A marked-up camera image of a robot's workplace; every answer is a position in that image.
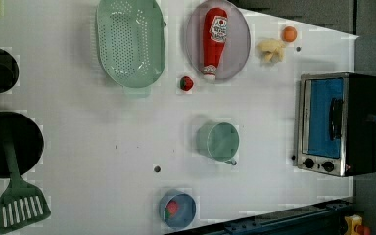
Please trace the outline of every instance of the white table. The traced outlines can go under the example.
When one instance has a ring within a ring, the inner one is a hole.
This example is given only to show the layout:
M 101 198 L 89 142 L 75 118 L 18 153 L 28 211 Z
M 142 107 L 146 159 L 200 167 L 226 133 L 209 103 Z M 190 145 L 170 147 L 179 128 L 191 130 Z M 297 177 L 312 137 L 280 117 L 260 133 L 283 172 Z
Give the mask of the white table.
M 29 182 L 43 187 L 50 219 L 14 234 L 161 234 L 158 201 L 182 188 L 198 204 L 192 227 L 345 198 L 352 179 L 293 166 L 302 73 L 353 71 L 355 36 L 242 10 L 250 59 L 230 82 L 205 84 L 184 52 L 184 25 L 202 1 L 162 0 L 165 72 L 147 98 L 133 99 L 97 60 L 98 0 L 11 0 L 0 17 L 0 47 L 20 63 L 20 79 L 0 95 L 0 111 L 22 112 L 43 130 L 43 157 Z M 286 59 L 265 65 L 254 46 L 293 25 Z M 192 95 L 177 80 L 195 78 Z M 209 118 L 240 132 L 238 165 L 197 154 L 196 130 Z M 159 165 L 160 173 L 153 168 Z M 8 180 L 0 180 L 0 195 Z

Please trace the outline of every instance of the toy food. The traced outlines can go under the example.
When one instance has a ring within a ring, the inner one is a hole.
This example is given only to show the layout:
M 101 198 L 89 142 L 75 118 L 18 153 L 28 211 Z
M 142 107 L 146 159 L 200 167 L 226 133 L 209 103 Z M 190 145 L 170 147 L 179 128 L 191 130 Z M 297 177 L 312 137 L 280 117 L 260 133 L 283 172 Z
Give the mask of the toy food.
M 268 39 L 262 41 L 258 48 L 261 50 L 261 52 L 264 54 L 264 60 L 266 62 L 273 61 L 273 57 L 277 56 L 279 61 L 283 61 L 283 58 L 285 57 L 284 49 L 286 45 L 281 40 L 276 39 Z
M 179 86 L 183 91 L 189 91 L 194 86 L 194 81 L 189 76 L 184 76 L 182 77 Z
M 215 81 L 225 40 L 227 39 L 227 13 L 221 8 L 210 9 L 204 21 L 204 79 Z
M 164 211 L 164 217 L 165 218 L 172 218 L 176 215 L 176 213 L 178 212 L 178 208 L 179 208 L 179 205 L 171 200 L 167 205 L 166 205 L 166 209 Z
M 293 42 L 298 37 L 298 33 L 296 32 L 294 27 L 287 26 L 282 33 L 283 41 L 285 42 Z

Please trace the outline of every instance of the oven handle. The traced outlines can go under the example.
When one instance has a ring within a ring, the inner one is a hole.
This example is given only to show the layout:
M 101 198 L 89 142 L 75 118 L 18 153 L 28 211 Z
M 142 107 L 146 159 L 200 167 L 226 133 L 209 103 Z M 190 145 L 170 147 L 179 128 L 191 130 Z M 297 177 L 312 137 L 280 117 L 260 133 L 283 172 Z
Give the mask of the oven handle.
M 342 99 L 333 98 L 329 108 L 329 137 L 331 140 L 341 138 L 342 113 L 343 113 Z

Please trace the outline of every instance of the plate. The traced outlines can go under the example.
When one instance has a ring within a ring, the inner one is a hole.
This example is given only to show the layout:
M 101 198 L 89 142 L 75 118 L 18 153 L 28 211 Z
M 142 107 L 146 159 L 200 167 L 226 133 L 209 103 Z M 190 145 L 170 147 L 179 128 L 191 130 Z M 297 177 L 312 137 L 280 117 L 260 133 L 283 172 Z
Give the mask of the plate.
M 188 58 L 202 72 L 204 18 L 211 8 L 221 8 L 228 16 L 227 40 L 216 72 L 216 81 L 235 76 L 249 59 L 251 39 L 249 26 L 240 10 L 225 0 L 208 0 L 198 6 L 191 15 L 185 33 Z

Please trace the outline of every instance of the green colander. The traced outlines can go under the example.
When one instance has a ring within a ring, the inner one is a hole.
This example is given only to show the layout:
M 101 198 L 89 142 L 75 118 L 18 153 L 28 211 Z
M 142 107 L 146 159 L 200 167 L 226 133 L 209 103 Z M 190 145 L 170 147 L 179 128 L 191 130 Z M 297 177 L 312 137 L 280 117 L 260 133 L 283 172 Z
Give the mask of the green colander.
M 101 0 L 97 8 L 101 64 L 129 88 L 153 84 L 164 71 L 164 18 L 155 0 Z

